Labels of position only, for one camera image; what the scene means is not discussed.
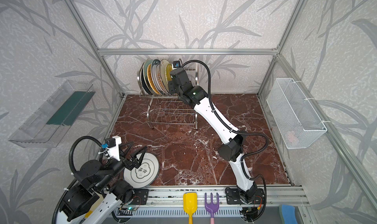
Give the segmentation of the white plate black emblem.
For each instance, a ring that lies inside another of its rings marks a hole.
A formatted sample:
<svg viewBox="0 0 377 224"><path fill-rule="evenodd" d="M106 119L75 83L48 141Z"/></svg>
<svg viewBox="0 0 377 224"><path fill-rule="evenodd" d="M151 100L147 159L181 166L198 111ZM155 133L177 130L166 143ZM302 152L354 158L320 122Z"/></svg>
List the white plate black emblem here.
<svg viewBox="0 0 377 224"><path fill-rule="evenodd" d="M151 185L157 178L160 169L158 158L146 152L139 168L133 168L131 171L124 170L124 180L135 189L141 189Z"/></svg>

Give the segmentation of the cream floral plate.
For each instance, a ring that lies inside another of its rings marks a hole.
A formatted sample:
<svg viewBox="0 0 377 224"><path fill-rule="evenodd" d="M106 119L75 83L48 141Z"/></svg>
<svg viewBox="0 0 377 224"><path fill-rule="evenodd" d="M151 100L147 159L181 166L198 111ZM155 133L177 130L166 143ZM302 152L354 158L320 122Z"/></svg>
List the cream floral plate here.
<svg viewBox="0 0 377 224"><path fill-rule="evenodd" d="M170 77L171 70L172 70L172 64L166 59L161 60L160 74L161 74L161 79L165 88L165 92L167 94L169 94L168 81L171 81L171 77Z"/></svg>

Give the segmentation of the orange sunburst plate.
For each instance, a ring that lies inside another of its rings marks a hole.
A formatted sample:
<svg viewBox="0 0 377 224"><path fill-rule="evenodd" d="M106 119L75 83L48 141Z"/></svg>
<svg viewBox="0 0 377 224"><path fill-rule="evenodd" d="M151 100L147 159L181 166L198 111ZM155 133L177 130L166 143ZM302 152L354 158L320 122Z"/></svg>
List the orange sunburst plate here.
<svg viewBox="0 0 377 224"><path fill-rule="evenodd" d="M156 77L157 77L157 81L158 81L158 84L162 90L162 92L164 94L168 94L168 91L166 90L165 86L164 86L164 83L163 83L163 80L162 80L162 77L161 77L161 71L160 71L160 67L161 67L161 64L158 64L156 66Z"/></svg>

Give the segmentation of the orange woven plate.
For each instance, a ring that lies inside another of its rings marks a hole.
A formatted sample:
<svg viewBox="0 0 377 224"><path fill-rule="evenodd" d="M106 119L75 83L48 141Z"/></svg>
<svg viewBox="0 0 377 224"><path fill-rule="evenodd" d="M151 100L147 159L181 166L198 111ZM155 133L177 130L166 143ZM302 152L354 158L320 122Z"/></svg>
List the orange woven plate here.
<svg viewBox="0 0 377 224"><path fill-rule="evenodd" d="M148 67L147 67L147 78L148 78L149 85L151 86L151 88L152 88L152 90L154 91L155 94L161 95L161 93L158 91L158 89L156 88L156 86L153 82L151 66L152 66L152 64L149 64Z"/></svg>

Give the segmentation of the steel dish rack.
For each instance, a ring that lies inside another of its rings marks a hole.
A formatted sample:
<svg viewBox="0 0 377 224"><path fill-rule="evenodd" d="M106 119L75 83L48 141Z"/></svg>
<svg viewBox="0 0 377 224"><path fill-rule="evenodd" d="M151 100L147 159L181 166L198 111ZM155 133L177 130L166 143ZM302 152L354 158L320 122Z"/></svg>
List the steel dish rack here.
<svg viewBox="0 0 377 224"><path fill-rule="evenodd" d="M157 124L181 124L198 128L198 114L178 99L175 94L147 95L139 81L139 70L136 79L140 88L140 98L146 100L146 120L150 128Z"/></svg>

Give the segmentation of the light green flower plate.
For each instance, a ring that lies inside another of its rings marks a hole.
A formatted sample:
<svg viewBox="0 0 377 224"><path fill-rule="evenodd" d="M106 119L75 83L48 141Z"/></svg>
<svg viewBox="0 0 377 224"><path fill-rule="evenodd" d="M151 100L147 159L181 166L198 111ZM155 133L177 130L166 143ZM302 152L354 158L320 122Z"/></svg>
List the light green flower plate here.
<svg viewBox="0 0 377 224"><path fill-rule="evenodd" d="M147 85L147 88L150 92L150 95L153 95L155 92L153 91L153 89L151 88L150 84L149 84L149 80L148 80L148 75L147 75L147 70L148 70L148 66L152 63L152 59L147 59L145 62L144 62L144 66L143 66L143 75L144 75L144 80L146 82L146 85Z"/></svg>

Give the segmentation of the yellow green woven plate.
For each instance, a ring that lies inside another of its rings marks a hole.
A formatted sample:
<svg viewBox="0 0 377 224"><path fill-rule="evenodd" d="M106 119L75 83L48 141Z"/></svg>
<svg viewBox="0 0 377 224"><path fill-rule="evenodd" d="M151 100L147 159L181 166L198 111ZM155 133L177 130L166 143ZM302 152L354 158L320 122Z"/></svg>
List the yellow green woven plate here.
<svg viewBox="0 0 377 224"><path fill-rule="evenodd" d="M171 78L171 75L170 75L170 72L173 70L173 67L172 67L172 64L167 64L166 67L165 67L165 79L167 81L167 85L169 83L169 81L172 80Z"/></svg>

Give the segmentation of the green rim white plate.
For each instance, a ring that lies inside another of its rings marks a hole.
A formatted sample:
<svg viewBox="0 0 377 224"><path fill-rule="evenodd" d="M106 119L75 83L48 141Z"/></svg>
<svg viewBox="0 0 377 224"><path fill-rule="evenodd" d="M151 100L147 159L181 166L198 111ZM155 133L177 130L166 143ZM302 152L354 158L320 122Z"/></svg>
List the green rim white plate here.
<svg viewBox="0 0 377 224"><path fill-rule="evenodd" d="M155 59L155 60L152 61L152 65L151 65L152 80L153 80L153 83L154 83L157 91L159 92L159 94L164 94L162 88L159 85L158 78L157 78L157 66L158 66L158 64L160 64L159 60Z"/></svg>

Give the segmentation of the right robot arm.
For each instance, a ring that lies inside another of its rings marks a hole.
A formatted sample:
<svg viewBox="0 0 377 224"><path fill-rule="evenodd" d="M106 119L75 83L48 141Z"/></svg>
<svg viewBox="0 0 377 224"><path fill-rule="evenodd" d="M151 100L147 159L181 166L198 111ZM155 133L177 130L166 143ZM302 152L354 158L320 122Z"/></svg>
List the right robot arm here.
<svg viewBox="0 0 377 224"><path fill-rule="evenodd" d="M240 131L214 106L211 97L211 80L208 80L208 90L205 91L201 86L194 86L190 81L184 67L191 63L198 63L204 66L208 76L211 76L208 66L199 60L190 60L184 64L181 61L174 61L173 69L170 72L171 80L168 81L168 91L176 94L178 99L190 106L196 113L201 115L207 123L215 130L222 141L218 148L219 155L229 162L235 175L238 192L241 201L245 204L251 202L257 192L255 180L262 175L251 177L245 158L258 154L265 150L270 141L264 133L247 133ZM254 152L244 153L243 144L247 136L260 136L265 139L265 145Z"/></svg>

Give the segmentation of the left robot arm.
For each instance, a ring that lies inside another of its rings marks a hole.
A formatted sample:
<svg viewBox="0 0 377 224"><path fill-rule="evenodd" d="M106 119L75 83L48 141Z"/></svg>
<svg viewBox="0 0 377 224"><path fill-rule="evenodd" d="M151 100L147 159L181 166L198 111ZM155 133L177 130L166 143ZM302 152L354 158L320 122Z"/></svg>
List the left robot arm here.
<svg viewBox="0 0 377 224"><path fill-rule="evenodd" d="M83 140L91 140L100 148L100 158L89 160L79 170L74 165L74 152ZM102 144L92 136L82 136L72 144L68 163L74 179L65 189L53 212L53 224L100 224L109 215L115 216L118 206L133 202L137 197L133 186L119 179L110 183L124 170L132 171L142 165L147 147L131 154L127 159L126 146L131 149L133 142L122 144L119 136L105 139Z"/></svg>

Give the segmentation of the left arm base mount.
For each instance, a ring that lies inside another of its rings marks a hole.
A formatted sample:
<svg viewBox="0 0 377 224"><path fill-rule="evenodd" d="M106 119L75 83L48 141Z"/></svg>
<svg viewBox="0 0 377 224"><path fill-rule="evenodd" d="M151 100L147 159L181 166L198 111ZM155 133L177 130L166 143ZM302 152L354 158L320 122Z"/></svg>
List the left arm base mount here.
<svg viewBox="0 0 377 224"><path fill-rule="evenodd" d="M146 205L148 200L149 189L135 189L134 197L130 205Z"/></svg>

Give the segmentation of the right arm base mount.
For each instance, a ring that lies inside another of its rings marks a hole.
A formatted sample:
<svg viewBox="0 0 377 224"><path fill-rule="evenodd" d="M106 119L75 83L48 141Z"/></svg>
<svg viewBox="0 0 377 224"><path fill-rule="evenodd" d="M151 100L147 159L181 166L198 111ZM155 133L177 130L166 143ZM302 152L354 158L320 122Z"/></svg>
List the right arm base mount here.
<svg viewBox="0 0 377 224"><path fill-rule="evenodd" d="M254 195L248 195L244 191L240 191L238 188L226 187L225 189L226 202L227 204L263 204L263 198L265 197L265 192L263 189L258 188Z"/></svg>

